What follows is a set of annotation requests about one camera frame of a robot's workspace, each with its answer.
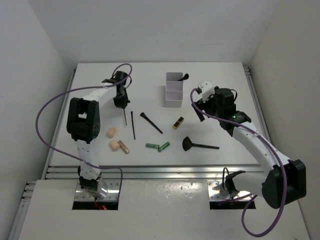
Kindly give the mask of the thin black makeup brush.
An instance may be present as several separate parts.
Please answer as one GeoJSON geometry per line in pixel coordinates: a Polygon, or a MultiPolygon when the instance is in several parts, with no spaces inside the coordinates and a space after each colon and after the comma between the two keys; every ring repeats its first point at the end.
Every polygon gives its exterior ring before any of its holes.
{"type": "Polygon", "coordinates": [[[133,111],[130,111],[130,115],[131,115],[131,126],[132,126],[133,139],[136,140],[135,125],[134,125],[134,113],[133,113],[133,111]]]}

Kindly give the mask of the black angled makeup brush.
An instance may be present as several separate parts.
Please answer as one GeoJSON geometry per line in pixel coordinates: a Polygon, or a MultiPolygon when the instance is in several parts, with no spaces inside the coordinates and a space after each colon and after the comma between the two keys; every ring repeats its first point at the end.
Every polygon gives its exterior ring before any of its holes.
{"type": "Polygon", "coordinates": [[[151,124],[160,134],[163,134],[163,131],[160,130],[160,128],[157,127],[156,124],[152,120],[150,120],[144,112],[141,112],[140,116],[144,118],[149,124],[151,124]]]}

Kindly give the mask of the black gold lipstick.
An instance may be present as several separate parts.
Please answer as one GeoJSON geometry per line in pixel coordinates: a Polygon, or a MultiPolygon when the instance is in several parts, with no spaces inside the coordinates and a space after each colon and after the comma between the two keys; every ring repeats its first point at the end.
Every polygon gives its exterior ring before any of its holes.
{"type": "Polygon", "coordinates": [[[181,116],[174,124],[173,124],[173,129],[177,129],[184,121],[184,118],[181,116]]]}

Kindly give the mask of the black fan makeup brush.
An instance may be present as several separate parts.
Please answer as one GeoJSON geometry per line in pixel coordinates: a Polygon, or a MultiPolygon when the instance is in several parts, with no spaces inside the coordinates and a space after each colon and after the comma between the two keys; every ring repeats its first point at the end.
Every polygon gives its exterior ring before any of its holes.
{"type": "Polygon", "coordinates": [[[212,145],[205,145],[205,144],[198,144],[194,143],[191,141],[191,139],[187,136],[183,139],[182,141],[182,148],[184,151],[190,150],[192,147],[197,147],[197,148],[204,148],[204,149],[214,149],[214,150],[219,150],[219,146],[212,146],[212,145]]]}

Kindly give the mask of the beige makeup sponge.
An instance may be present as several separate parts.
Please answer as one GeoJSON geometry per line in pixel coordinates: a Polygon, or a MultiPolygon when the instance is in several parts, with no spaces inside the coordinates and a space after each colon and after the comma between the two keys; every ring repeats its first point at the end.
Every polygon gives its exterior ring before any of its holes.
{"type": "Polygon", "coordinates": [[[113,151],[113,152],[116,152],[120,149],[120,144],[114,140],[111,140],[109,142],[109,146],[110,146],[110,149],[113,151]]]}
{"type": "Polygon", "coordinates": [[[107,131],[106,136],[107,136],[108,138],[113,138],[113,137],[115,136],[115,134],[116,134],[116,128],[115,128],[115,127],[111,127],[111,128],[107,131]]]}

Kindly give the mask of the green lip balm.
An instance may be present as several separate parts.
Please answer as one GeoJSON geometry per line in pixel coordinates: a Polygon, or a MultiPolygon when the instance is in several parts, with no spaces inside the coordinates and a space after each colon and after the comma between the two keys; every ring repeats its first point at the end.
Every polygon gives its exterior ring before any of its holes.
{"type": "Polygon", "coordinates": [[[164,143],[163,145],[161,145],[159,148],[158,148],[158,152],[162,152],[163,150],[165,150],[166,148],[168,148],[170,146],[170,142],[167,141],[166,143],[164,143]]]}
{"type": "Polygon", "coordinates": [[[145,144],[145,147],[146,147],[146,148],[150,148],[150,149],[156,149],[156,150],[158,150],[160,146],[159,146],[158,144],[154,144],[154,143],[146,143],[146,144],[145,144]]]}

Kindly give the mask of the rose gold lipstick tube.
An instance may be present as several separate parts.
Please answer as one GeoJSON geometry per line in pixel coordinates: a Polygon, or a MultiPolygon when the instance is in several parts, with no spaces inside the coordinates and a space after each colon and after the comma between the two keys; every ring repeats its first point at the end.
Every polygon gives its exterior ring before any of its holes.
{"type": "Polygon", "coordinates": [[[119,147],[122,149],[122,151],[126,155],[130,153],[129,149],[126,147],[126,145],[121,140],[119,140],[117,143],[119,144],[119,147]]]}

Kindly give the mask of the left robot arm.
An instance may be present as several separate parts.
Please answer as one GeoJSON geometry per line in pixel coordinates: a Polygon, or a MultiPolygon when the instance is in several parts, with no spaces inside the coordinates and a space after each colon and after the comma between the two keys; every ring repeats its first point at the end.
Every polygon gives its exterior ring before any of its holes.
{"type": "Polygon", "coordinates": [[[95,153],[96,138],[101,130],[100,110],[109,101],[123,110],[128,106],[130,100],[126,83],[130,78],[129,74],[116,71],[110,79],[102,81],[101,88],[83,97],[73,97],[69,102],[66,130],[83,160],[78,167],[80,187],[95,199],[102,199],[108,194],[95,153]]]}

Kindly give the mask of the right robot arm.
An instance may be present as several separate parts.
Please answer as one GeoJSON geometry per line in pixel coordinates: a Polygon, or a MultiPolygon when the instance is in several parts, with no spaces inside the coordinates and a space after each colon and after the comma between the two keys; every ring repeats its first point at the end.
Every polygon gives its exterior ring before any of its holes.
{"type": "Polygon", "coordinates": [[[225,191],[229,194],[250,192],[263,197],[273,209],[306,196],[305,164],[299,159],[291,160],[277,150],[259,133],[251,118],[237,110],[235,90],[203,81],[194,91],[201,95],[201,99],[191,102],[200,121],[205,117],[218,120],[220,127],[241,143],[264,171],[253,174],[239,170],[227,175],[223,183],[225,191]]]}

